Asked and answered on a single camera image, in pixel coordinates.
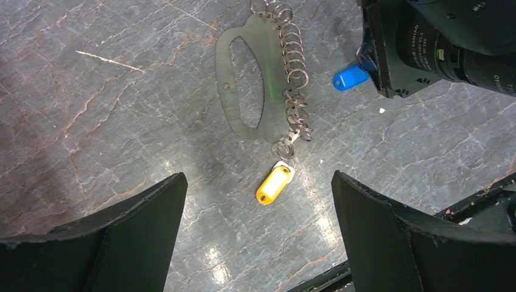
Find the blue key tag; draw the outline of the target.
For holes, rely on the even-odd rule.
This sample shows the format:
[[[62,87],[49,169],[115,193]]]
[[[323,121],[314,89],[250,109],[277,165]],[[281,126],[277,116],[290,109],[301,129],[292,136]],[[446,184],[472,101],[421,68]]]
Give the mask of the blue key tag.
[[[355,64],[336,73],[333,76],[333,87],[338,91],[347,91],[369,80],[369,74],[359,65]]]

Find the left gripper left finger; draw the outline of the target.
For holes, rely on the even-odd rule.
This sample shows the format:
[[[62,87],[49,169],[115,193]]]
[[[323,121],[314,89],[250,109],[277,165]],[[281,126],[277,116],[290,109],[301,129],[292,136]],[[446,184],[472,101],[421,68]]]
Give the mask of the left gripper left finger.
[[[162,291],[187,194],[176,173],[45,234],[1,239],[2,291]]]

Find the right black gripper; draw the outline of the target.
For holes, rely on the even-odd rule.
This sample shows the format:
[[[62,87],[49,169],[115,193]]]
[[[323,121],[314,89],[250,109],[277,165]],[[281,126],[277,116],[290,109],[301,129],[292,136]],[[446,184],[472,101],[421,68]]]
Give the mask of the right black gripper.
[[[358,65],[384,97],[446,80],[515,95],[514,1],[358,1]]]

